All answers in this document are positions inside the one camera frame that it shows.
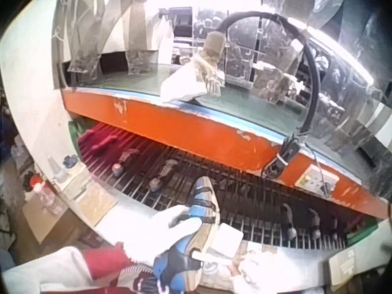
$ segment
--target metal grate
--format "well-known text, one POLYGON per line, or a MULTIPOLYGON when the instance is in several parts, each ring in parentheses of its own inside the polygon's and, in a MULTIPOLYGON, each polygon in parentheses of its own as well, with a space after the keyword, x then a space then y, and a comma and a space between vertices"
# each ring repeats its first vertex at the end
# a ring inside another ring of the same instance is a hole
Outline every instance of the metal grate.
POLYGON ((125 130, 102 123, 94 130, 96 142, 109 135, 115 135, 119 140, 99 157, 90 152, 91 146, 96 144, 94 140, 85 140, 80 144, 82 158, 90 172, 147 206, 160 211, 173 205, 186 204, 194 181, 200 176, 209 176, 217 183, 215 190, 221 221, 241 230, 245 240, 297 249, 345 248, 343 227, 338 229, 336 241, 329 234, 331 212, 339 216, 340 223, 347 223, 358 215, 355 211, 125 130), (128 148, 138 149, 140 154, 116 178, 111 166, 128 148), (158 175, 167 159, 177 160, 178 166, 161 190, 152 192, 149 181, 158 175), (292 241, 285 237, 281 229, 282 203, 289 204, 293 210, 298 236, 292 241), (309 208, 316 210, 321 218, 322 236, 317 241, 309 235, 309 208))

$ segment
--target blue edge strip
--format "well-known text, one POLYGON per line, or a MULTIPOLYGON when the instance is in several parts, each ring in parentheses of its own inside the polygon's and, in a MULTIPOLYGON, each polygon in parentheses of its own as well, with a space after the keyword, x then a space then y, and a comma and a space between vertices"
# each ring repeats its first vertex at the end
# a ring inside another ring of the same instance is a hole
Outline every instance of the blue edge strip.
MULTIPOLYGON (((259 126, 258 124, 254 124, 252 122, 245 121, 241 118, 236 118, 235 116, 228 115, 226 113, 219 112, 217 110, 213 110, 213 109, 206 108, 206 107, 201 107, 198 105, 193 105, 193 104, 190 104, 187 102, 174 101, 174 102, 169 102, 169 103, 163 104, 159 100, 158 96, 143 94, 143 93, 139 93, 139 92, 122 91, 122 90, 106 89, 106 88, 104 89, 104 88, 78 87, 77 89, 82 90, 82 91, 102 92, 102 93, 110 94, 111 96, 115 96, 115 97, 120 96, 118 98, 128 98, 128 99, 136 98, 137 100, 144 100, 145 102, 148 102, 148 103, 151 103, 154 105, 167 106, 167 107, 171 107, 171 108, 177 108, 182 111, 200 113, 203 116, 209 116, 209 117, 213 118, 213 120, 215 120, 217 122, 232 126, 232 127, 239 129, 239 130, 245 129, 245 132, 250 132, 250 133, 257 134, 257 135, 260 134, 261 136, 265 137, 267 140, 273 139, 273 141, 279 142, 279 143, 282 142, 285 138, 285 136, 283 136, 273 130, 259 126)), ((357 182, 358 184, 362 184, 362 180, 360 180, 352 172, 348 171, 347 169, 345 169, 341 165, 333 162, 332 160, 330 160, 329 158, 325 157, 324 155, 318 153, 317 151, 314 151, 314 152, 315 152, 318 160, 324 161, 327 165, 335 168, 338 172, 341 172, 345 176, 348 176, 350 179, 357 182)))

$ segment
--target power outlet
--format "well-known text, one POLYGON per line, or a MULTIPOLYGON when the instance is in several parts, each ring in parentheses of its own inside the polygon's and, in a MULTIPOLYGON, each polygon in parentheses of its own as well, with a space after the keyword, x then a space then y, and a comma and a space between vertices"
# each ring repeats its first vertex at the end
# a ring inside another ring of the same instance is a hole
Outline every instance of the power outlet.
POLYGON ((339 177, 326 170, 320 170, 318 166, 313 164, 301 175, 295 183, 295 186, 309 192, 325 196, 325 186, 323 184, 321 171, 323 173, 327 189, 329 192, 332 192, 336 187, 336 183, 339 181, 339 177))

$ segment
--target white glove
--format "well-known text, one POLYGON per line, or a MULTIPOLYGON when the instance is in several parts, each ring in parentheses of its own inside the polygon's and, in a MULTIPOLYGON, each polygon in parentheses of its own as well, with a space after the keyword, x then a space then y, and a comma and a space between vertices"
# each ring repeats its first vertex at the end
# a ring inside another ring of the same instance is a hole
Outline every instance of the white glove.
POLYGON ((249 252, 239 265, 229 267, 236 294, 276 294, 274 255, 270 252, 249 252))
POLYGON ((176 219, 188 210, 188 207, 178 205, 154 215, 140 228, 137 239, 124 244, 127 256, 137 262, 153 266, 158 255, 181 238, 195 233, 202 225, 201 219, 192 217, 173 227, 176 219))

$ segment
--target orange metal beam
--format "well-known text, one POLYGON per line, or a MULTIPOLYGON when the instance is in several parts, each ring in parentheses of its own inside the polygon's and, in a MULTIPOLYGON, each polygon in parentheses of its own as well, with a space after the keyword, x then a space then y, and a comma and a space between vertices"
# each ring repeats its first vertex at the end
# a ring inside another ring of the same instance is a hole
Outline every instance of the orange metal beam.
MULTIPOLYGON (((118 98, 102 92, 65 89, 63 98, 66 109, 73 113, 256 175, 279 149, 266 138, 252 133, 239 134, 237 129, 225 124, 174 108, 133 100, 131 95, 118 98)), ((313 159, 298 154, 279 182, 295 187, 311 164, 315 164, 313 159)), ((335 169, 323 164, 322 168, 340 178, 331 201, 375 217, 387 217, 385 202, 335 169)))

